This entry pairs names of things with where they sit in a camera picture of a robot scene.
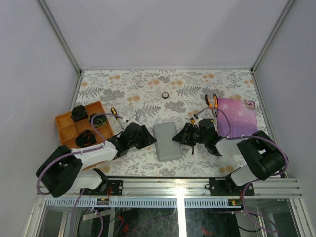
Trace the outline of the yellow black screwdriver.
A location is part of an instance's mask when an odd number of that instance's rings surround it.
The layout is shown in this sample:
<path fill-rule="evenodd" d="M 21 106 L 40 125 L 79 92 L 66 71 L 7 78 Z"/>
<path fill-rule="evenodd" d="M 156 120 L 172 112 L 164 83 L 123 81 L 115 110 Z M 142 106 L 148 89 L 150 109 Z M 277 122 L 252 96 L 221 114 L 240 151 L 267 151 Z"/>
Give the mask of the yellow black screwdriver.
<path fill-rule="evenodd" d="M 120 127 L 122 130 L 124 130 L 124 127 L 122 125 L 122 117 L 118 115 L 116 109 L 114 107 L 111 107 L 111 113 L 114 115 L 114 117 L 116 118 L 116 120 L 118 121 Z"/>

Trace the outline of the grey plastic tool case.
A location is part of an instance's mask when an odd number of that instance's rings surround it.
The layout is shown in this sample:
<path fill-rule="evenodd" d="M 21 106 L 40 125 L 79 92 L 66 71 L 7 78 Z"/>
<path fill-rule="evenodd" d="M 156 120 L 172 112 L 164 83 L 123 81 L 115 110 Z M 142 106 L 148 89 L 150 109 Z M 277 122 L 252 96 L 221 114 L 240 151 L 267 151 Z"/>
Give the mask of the grey plastic tool case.
<path fill-rule="evenodd" d="M 172 140 L 176 134 L 177 130 L 173 122 L 153 126 L 156 154 L 159 162 L 178 160 L 182 157 L 181 145 Z"/>

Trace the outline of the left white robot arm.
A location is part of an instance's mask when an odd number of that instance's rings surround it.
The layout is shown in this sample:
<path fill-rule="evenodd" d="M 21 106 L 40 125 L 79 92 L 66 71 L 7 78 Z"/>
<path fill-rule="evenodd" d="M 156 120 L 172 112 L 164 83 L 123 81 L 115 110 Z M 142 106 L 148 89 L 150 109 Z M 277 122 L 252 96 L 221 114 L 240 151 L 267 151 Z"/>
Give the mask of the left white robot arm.
<path fill-rule="evenodd" d="M 140 150 L 156 141 L 145 125 L 130 122 L 123 132 L 99 145 L 79 149 L 59 146 L 36 172 L 37 192 L 54 198 L 69 190 L 80 190 L 84 195 L 110 195 L 109 178 L 100 169 L 90 170 L 90 167 L 118 159 L 132 148 Z"/>

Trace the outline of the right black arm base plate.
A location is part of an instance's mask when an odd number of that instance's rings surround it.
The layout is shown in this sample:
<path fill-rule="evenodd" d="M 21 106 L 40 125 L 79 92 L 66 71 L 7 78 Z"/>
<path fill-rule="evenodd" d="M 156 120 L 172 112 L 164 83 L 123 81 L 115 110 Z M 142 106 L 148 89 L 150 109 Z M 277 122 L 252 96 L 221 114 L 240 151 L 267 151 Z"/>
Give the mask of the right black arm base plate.
<path fill-rule="evenodd" d="M 245 190 L 246 185 L 237 186 L 234 182 L 229 178 L 209 178 L 209 189 L 211 196 L 215 197 L 223 197 L 223 196 L 239 196 L 241 197 L 243 194 L 246 197 L 252 197 L 255 195 L 253 185 Z"/>

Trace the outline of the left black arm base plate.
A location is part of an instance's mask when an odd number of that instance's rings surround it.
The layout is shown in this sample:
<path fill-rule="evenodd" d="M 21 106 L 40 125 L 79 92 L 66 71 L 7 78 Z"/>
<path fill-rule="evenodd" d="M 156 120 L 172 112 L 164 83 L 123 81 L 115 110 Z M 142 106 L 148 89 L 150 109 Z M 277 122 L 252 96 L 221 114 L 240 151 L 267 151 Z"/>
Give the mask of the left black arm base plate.
<path fill-rule="evenodd" d="M 103 181 L 97 193 L 104 196 L 121 196 L 123 191 L 122 180 Z"/>

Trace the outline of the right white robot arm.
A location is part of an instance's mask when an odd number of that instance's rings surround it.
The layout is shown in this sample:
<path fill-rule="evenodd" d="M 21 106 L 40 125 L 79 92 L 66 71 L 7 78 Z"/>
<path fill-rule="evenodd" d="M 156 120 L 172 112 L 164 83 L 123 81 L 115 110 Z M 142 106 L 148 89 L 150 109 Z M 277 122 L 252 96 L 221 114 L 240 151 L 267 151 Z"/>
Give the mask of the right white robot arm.
<path fill-rule="evenodd" d="M 285 153 L 263 131 L 236 138 L 219 136 L 212 119 L 186 123 L 172 140 L 190 147 L 203 144 L 214 156 L 240 155 L 246 165 L 225 177 L 225 189 L 231 195 L 238 194 L 243 185 L 254 180 L 266 180 L 287 168 Z"/>

